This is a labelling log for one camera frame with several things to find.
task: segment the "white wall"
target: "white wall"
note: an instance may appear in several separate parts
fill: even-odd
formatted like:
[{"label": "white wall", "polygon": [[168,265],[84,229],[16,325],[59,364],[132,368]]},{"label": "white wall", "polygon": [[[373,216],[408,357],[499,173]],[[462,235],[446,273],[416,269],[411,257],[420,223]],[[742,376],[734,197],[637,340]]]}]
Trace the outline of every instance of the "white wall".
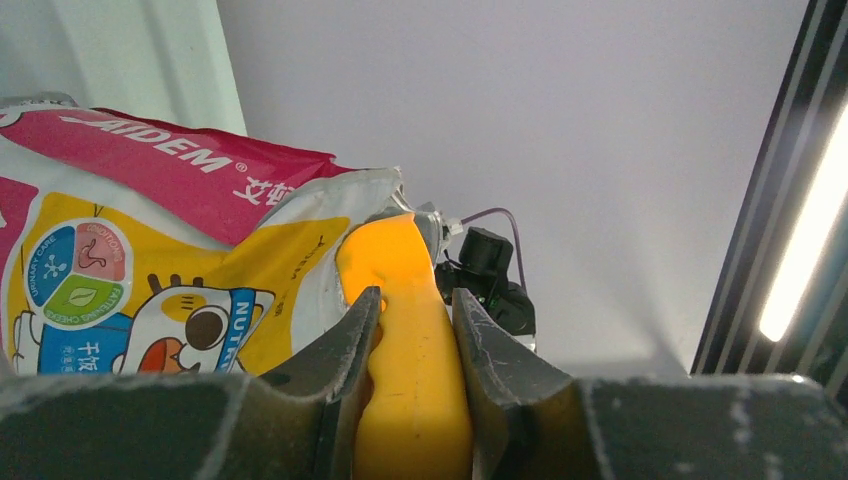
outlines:
[{"label": "white wall", "polygon": [[214,2],[0,0],[0,96],[244,133]]},{"label": "white wall", "polygon": [[805,6],[219,1],[251,135],[512,209],[541,355],[613,375],[691,365]]}]

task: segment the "circular logo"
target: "circular logo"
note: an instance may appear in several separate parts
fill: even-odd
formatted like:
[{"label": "circular logo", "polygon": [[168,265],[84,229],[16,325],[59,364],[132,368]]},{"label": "circular logo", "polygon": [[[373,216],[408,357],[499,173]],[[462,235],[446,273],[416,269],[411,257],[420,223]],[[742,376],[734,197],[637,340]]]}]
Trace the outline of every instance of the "circular logo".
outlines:
[{"label": "circular logo", "polygon": [[29,252],[24,290],[30,306],[62,330],[88,328],[127,302],[132,250],[114,224],[99,218],[54,226]]}]

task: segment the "cartoon eye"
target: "cartoon eye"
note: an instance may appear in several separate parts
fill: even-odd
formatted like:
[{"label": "cartoon eye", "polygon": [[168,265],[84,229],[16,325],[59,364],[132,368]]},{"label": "cartoon eye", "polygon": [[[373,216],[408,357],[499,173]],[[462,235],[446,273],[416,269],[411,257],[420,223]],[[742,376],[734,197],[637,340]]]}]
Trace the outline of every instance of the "cartoon eye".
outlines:
[{"label": "cartoon eye", "polygon": [[227,312],[209,305],[195,310],[186,321],[186,341],[196,350],[209,350],[224,339]]}]

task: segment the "leaf icon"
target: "leaf icon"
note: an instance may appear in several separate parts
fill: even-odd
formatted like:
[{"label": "leaf icon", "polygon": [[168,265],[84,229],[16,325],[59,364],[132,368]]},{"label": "leaf icon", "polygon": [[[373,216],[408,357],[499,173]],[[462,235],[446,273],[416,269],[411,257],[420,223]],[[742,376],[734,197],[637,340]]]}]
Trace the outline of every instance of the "leaf icon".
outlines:
[{"label": "leaf icon", "polygon": [[76,307],[84,307],[91,303],[96,295],[97,290],[93,288],[77,287],[71,291],[70,295],[68,295],[68,299],[65,300],[65,305],[70,303]]}]

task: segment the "fluorescent light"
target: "fluorescent light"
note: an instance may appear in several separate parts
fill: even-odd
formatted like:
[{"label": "fluorescent light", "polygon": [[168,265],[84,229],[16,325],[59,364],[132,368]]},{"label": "fluorescent light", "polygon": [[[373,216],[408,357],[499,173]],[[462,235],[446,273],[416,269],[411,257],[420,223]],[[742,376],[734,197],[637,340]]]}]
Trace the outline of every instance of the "fluorescent light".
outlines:
[{"label": "fluorescent light", "polygon": [[848,115],[839,115],[792,229],[760,316],[760,332],[776,342],[795,317],[848,192]]}]

